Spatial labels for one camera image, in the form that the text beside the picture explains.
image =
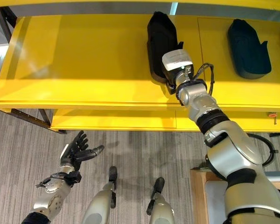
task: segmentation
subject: metal frame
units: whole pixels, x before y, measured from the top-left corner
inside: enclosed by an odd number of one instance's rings
[[[0,7],[0,25],[8,43],[11,39],[11,31],[7,22],[14,28],[16,21],[17,17],[9,7]]]
[[[17,21],[17,17],[9,7],[0,7],[0,25],[3,29],[3,33],[4,33],[8,43],[10,42],[10,39],[11,39],[11,31],[10,31],[7,23],[9,23],[14,28],[16,25],[16,21]],[[31,124],[34,124],[39,127],[43,127],[43,128],[53,131],[52,129],[50,129],[51,122],[50,122],[50,119],[48,118],[45,110],[44,109],[38,109],[38,110],[41,113],[43,120],[35,118],[29,114],[26,114],[22,111],[17,110],[17,109],[11,109],[11,112],[9,112],[9,113],[5,112],[5,113],[7,113],[13,117],[19,118],[21,120],[27,121]],[[66,134],[65,130],[58,130],[56,132],[60,133],[60,134]]]
[[[49,120],[45,110],[44,109],[39,109],[39,112],[41,113],[41,116],[44,119],[44,121],[40,120],[40,119],[38,119],[36,117],[33,117],[33,116],[31,116],[31,115],[29,115],[27,113],[24,113],[22,111],[19,111],[17,109],[11,109],[10,112],[4,112],[4,113],[7,113],[7,114],[9,114],[9,115],[11,115],[13,117],[19,118],[21,120],[27,121],[27,122],[29,122],[29,123],[31,123],[33,125],[37,125],[39,127],[48,129],[50,131],[57,132],[59,134],[66,134],[65,130],[58,130],[58,131],[52,130],[51,129],[51,122],[50,122],[50,120]]]

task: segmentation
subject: yellow shelf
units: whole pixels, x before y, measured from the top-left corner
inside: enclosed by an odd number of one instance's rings
[[[0,73],[0,108],[180,108],[152,80],[151,15],[64,15],[19,19]],[[175,18],[202,64],[196,17]]]
[[[41,3],[92,2],[97,0],[0,0],[0,6],[15,6]],[[123,2],[172,2],[170,0],[121,0]],[[262,8],[280,11],[280,0],[180,0],[180,3],[198,3],[226,6]]]
[[[187,111],[92,111],[58,109],[52,129],[80,130],[145,130],[199,131],[189,120]],[[247,132],[280,132],[280,113],[277,124],[265,112],[227,112]]]
[[[150,76],[150,18],[20,18],[0,72],[0,109],[182,110],[175,96]],[[280,23],[248,21],[261,40],[268,40],[273,71],[247,80],[232,66],[226,37],[231,19],[179,15],[172,20],[195,70],[203,61],[215,65],[213,95],[224,111],[280,112]]]
[[[92,111],[58,109],[51,129],[174,130],[175,111]]]

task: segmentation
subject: robotic hand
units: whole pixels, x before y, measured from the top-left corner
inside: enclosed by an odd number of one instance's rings
[[[104,149],[104,146],[87,149],[87,141],[86,134],[80,131],[74,140],[65,146],[60,156],[59,172],[36,186],[45,188],[46,193],[37,199],[22,224],[48,224],[59,213],[70,189],[81,181],[79,172],[81,162],[96,157]]]
[[[264,174],[259,150],[241,127],[221,111],[198,79],[206,63],[194,75],[188,53],[177,42],[176,29],[167,15],[156,12],[148,27],[148,55],[152,77],[166,83],[188,108],[189,118],[204,134],[210,147],[206,161],[210,169],[228,182],[225,193],[225,224],[280,224],[280,193]]]

